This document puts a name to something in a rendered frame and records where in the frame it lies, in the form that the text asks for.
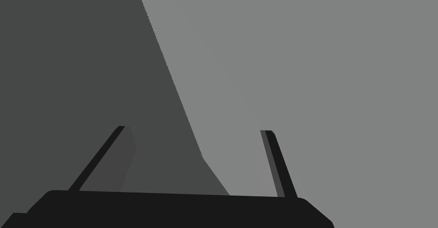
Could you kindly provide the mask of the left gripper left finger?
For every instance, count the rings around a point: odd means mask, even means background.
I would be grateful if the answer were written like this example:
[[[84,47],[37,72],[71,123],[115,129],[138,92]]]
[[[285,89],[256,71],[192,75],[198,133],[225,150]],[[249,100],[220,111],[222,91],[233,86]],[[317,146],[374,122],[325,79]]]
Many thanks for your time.
[[[135,152],[132,127],[117,126],[68,190],[120,192]]]

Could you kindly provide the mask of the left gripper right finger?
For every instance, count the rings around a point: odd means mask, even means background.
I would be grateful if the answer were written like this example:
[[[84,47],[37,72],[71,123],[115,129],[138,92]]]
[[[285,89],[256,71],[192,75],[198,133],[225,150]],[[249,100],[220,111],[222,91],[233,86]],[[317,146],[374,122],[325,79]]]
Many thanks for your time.
[[[272,130],[260,130],[264,150],[278,197],[297,198],[297,193],[285,163],[281,148]]]

